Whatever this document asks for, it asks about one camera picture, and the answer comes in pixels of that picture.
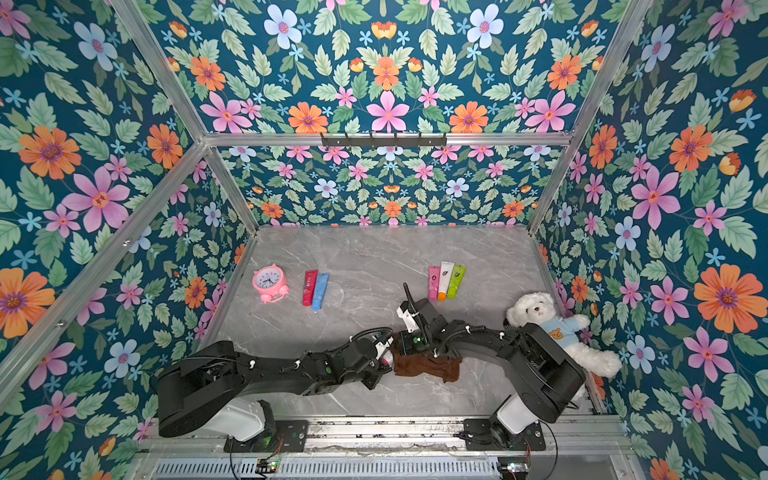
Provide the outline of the pink toothpaste tube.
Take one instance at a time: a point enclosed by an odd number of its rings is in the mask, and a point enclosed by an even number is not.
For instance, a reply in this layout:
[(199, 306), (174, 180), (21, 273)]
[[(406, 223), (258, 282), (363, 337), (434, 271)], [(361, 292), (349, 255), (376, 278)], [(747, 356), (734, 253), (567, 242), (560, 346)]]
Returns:
[(439, 281), (441, 268), (439, 266), (430, 266), (428, 268), (428, 299), (434, 301), (439, 295)]

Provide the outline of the blue toothpaste tube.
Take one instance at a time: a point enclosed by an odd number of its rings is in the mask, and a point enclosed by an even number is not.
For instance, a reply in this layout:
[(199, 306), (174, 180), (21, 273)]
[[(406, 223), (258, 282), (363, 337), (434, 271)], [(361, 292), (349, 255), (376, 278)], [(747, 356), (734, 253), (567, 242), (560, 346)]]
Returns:
[(329, 281), (328, 273), (318, 274), (317, 280), (315, 283), (312, 304), (311, 304), (311, 308), (315, 312), (322, 309), (324, 297), (327, 291), (328, 281)]

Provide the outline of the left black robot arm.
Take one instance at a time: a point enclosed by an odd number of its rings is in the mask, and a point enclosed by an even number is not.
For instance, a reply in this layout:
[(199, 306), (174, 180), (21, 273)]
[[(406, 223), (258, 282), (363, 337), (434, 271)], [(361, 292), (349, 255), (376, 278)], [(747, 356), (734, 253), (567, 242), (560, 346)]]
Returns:
[(190, 434), (241, 395), (326, 395), (357, 382), (372, 390), (392, 371), (382, 361), (391, 344), (391, 329), (368, 329), (337, 348), (285, 359), (253, 356), (231, 341), (217, 341), (160, 373), (159, 435)]

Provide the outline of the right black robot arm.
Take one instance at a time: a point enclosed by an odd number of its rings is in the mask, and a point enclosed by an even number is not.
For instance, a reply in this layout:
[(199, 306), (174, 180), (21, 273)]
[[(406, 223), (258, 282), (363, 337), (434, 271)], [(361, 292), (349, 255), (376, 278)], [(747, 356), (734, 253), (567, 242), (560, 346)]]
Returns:
[(586, 380), (582, 367), (536, 323), (494, 330), (449, 322), (428, 299), (402, 302), (397, 316), (405, 329), (392, 350), (396, 375), (427, 374), (451, 383), (459, 378), (462, 360), (471, 357), (497, 364), (512, 384), (513, 393), (485, 426), (459, 433), (469, 447), (531, 448), (528, 437), (540, 431), (540, 423), (555, 422)]

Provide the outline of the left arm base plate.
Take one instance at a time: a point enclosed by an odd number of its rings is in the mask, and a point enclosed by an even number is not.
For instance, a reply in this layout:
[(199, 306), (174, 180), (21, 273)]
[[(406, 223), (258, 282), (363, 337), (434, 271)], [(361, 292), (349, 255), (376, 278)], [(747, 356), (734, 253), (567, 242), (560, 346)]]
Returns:
[(296, 453), (303, 452), (308, 438), (309, 422), (306, 420), (278, 420), (268, 423), (263, 432), (241, 442), (228, 439), (226, 453)]

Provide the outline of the magenta toothpaste tube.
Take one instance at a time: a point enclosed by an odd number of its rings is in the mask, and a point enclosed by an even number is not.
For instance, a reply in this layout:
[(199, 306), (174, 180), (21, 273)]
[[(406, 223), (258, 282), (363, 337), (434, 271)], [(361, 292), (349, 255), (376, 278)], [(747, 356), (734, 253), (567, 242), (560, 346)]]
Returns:
[(302, 304), (306, 307), (312, 306), (317, 277), (317, 270), (308, 270), (305, 272), (302, 291)]

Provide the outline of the white toothpaste tube red cap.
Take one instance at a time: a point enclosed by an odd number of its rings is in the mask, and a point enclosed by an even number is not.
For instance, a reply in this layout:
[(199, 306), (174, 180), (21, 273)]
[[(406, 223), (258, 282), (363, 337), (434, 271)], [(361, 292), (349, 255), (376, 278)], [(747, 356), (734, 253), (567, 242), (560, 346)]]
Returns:
[(389, 351), (389, 350), (385, 351), (385, 352), (382, 354), (382, 356), (381, 356), (381, 358), (380, 358), (380, 362), (381, 362), (381, 363), (382, 363), (382, 364), (383, 364), (383, 365), (384, 365), (386, 368), (390, 368), (390, 369), (394, 369), (394, 368), (395, 368), (395, 358), (394, 358), (394, 355), (392, 354), (392, 352), (391, 352), (391, 351)]

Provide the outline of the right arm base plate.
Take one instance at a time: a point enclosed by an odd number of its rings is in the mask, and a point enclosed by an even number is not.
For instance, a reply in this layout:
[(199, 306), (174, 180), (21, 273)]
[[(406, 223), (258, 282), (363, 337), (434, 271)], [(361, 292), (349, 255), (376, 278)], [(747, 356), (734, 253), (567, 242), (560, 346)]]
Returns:
[(541, 425), (534, 422), (521, 433), (507, 431), (500, 422), (490, 419), (465, 419), (463, 429), (455, 437), (465, 442), (469, 451), (544, 451), (545, 437)]

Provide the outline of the brown cloth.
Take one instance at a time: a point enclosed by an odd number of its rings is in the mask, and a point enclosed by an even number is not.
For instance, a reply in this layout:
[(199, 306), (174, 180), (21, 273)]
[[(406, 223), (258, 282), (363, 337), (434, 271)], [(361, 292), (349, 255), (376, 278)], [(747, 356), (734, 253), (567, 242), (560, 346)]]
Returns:
[(457, 382), (461, 372), (461, 358), (450, 356), (434, 357), (432, 354), (402, 353), (399, 333), (393, 335), (392, 354), (394, 374), (400, 377), (418, 377), (422, 374), (441, 379), (444, 383)]

